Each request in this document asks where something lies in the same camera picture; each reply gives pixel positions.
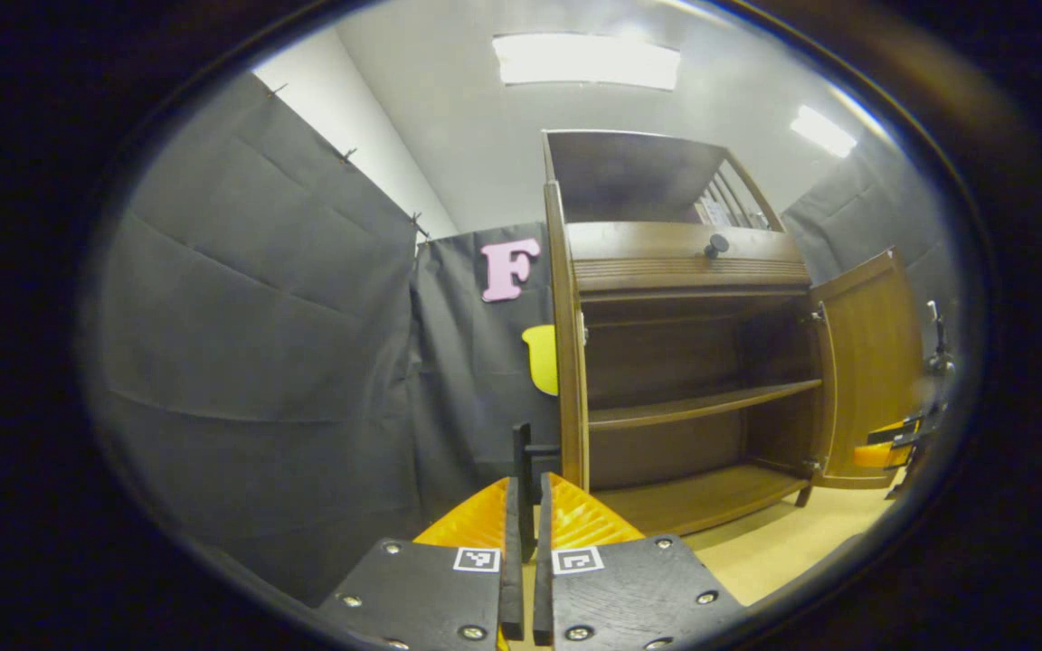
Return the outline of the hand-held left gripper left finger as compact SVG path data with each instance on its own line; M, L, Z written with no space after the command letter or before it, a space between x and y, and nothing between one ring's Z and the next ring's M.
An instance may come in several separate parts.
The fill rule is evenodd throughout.
M507 650L524 639L516 479L499 479L413 539L384 537L318 607L361 650Z

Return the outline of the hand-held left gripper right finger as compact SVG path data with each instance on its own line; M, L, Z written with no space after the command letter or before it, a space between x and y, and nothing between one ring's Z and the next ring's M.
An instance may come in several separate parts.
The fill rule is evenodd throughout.
M681 537L644 534L554 473L541 477L534 642L551 650L697 650L744 605Z

